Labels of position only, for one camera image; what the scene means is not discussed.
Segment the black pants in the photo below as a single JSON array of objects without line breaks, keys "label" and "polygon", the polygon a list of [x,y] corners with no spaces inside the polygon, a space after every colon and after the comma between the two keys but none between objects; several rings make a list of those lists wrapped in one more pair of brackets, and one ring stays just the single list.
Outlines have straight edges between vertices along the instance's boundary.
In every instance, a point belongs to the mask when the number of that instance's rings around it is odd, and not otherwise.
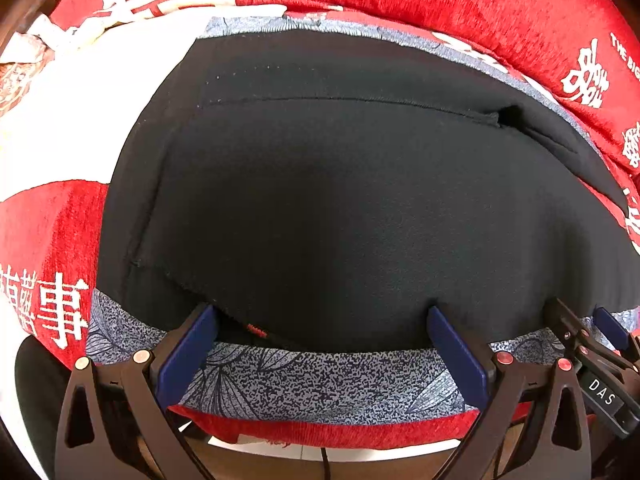
[{"label": "black pants", "polygon": [[108,189],[87,351],[218,334],[182,405],[250,422],[462,414],[433,304],[526,362],[542,306],[639,324],[627,192],[576,122],[431,41],[292,18],[212,21],[134,121]]}]

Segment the red white printed bedspread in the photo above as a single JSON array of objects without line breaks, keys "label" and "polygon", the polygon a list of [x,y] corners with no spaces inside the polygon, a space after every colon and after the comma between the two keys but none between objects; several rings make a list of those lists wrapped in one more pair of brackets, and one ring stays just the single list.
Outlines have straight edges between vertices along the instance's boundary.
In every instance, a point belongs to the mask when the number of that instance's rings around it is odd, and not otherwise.
[{"label": "red white printed bedspread", "polygon": [[[86,351],[107,361],[129,356],[130,342],[118,331],[131,318],[96,290],[96,266],[108,181],[152,93],[196,38],[289,30],[434,54],[560,110],[537,81],[465,40],[361,13],[189,10],[119,27],[51,62],[1,121],[1,414],[11,430],[25,428],[28,404],[62,396],[66,372]],[[378,450],[460,438],[476,417],[432,350],[334,359],[336,370],[357,382],[378,370],[384,382],[399,385],[380,397],[332,391],[322,400],[314,375],[324,364],[325,356],[221,344],[195,383],[221,392],[239,411],[220,417],[191,402],[177,411],[229,444]]]}]

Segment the red printed pillow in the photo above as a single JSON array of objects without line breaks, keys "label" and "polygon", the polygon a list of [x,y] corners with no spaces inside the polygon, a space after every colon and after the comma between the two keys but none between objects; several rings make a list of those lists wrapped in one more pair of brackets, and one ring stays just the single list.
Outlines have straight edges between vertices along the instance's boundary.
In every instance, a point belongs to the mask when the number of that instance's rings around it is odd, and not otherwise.
[{"label": "red printed pillow", "polygon": [[62,28],[156,18],[189,6],[279,3],[292,11],[358,11],[443,32],[549,90],[628,174],[639,171],[639,43],[612,0],[58,0]]}]

